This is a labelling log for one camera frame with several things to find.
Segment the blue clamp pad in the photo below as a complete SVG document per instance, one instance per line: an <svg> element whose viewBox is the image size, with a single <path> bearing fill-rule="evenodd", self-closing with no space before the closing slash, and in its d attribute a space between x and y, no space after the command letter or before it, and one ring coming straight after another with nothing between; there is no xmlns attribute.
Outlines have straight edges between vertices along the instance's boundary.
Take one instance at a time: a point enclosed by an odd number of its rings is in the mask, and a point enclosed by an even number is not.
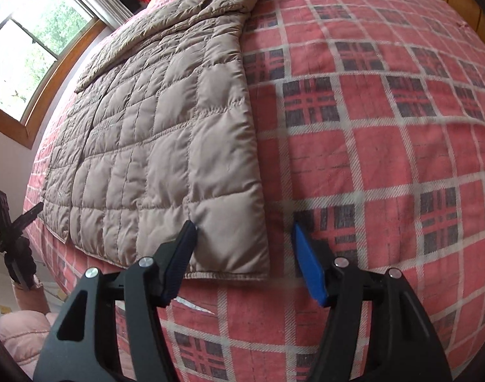
<svg viewBox="0 0 485 382"><path fill-rule="evenodd" d="M325 270L298 223L294 223L292 237L295 257L303 273L308 292L321 307L326 307L328 303L328 291L326 289Z"/></svg>

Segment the clamp jaw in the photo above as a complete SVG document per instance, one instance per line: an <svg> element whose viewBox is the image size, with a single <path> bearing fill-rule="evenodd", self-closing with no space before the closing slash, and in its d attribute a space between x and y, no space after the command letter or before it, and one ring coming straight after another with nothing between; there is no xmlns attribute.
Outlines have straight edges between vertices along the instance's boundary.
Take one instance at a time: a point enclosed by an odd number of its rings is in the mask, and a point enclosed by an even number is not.
<svg viewBox="0 0 485 382"><path fill-rule="evenodd" d="M308 382L350 379L363 301L372 302L372 325L364 374L354 382L452 381L434 326L400 270L360 270L298 223L293 244L310 295L331 308Z"/></svg>
<svg viewBox="0 0 485 382"><path fill-rule="evenodd" d="M5 253L4 262L9 275L24 290L29 290L34 285L33 275L37 272L37 266L32 258L30 241L22 234L43 207L42 202L38 203L12 223L7 195L0 191L0 252Z"/></svg>
<svg viewBox="0 0 485 382"><path fill-rule="evenodd" d="M197 244L187 221L173 242L129 269L103 274L86 270L53 324L33 376L34 382L129 382L122 376L115 301L124 300L134 372L139 382L179 382L156 307L177 297Z"/></svg>

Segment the beige quilted blanket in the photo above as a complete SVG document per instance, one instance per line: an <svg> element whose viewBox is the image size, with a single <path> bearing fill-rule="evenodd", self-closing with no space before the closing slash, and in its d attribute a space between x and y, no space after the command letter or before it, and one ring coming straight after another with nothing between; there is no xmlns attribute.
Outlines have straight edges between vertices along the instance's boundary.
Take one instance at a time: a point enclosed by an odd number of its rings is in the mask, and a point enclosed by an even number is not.
<svg viewBox="0 0 485 382"><path fill-rule="evenodd" d="M128 266L191 219L187 277L267 275L255 129L239 36L257 0L175 0L85 68L51 155L42 218Z"/></svg>

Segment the window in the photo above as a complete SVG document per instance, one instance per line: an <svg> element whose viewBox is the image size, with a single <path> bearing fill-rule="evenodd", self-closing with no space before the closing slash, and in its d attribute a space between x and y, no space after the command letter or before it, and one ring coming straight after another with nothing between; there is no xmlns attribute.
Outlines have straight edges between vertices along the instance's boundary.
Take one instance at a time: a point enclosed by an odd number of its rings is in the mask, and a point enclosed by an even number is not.
<svg viewBox="0 0 485 382"><path fill-rule="evenodd" d="M28 132L30 115L43 89L98 20L79 0L2 0L0 6L0 111ZM97 34L103 28L104 24L98 26ZM67 74L62 71L60 75L63 81ZM7 131L2 130L14 139Z"/></svg>

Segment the metal screw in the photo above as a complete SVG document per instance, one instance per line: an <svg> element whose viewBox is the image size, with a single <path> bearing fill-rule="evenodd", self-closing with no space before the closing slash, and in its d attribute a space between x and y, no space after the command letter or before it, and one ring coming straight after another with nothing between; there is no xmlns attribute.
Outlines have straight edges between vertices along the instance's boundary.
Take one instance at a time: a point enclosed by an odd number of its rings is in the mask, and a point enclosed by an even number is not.
<svg viewBox="0 0 485 382"><path fill-rule="evenodd" d="M335 258L335 266L340 268L345 268L349 265L349 260L345 257L337 257Z"/></svg>
<svg viewBox="0 0 485 382"><path fill-rule="evenodd" d="M402 276L402 272L400 270L398 270L397 268L390 268L389 271L388 271L388 274L393 279L399 279Z"/></svg>
<svg viewBox="0 0 485 382"><path fill-rule="evenodd" d="M95 267L91 267L88 270L86 270L86 272L85 272L85 276L88 279L93 279L98 274L99 274L99 270L97 268L95 268Z"/></svg>
<svg viewBox="0 0 485 382"><path fill-rule="evenodd" d="M152 257L142 257L138 261L140 267L150 267L152 264L154 264L154 259Z"/></svg>

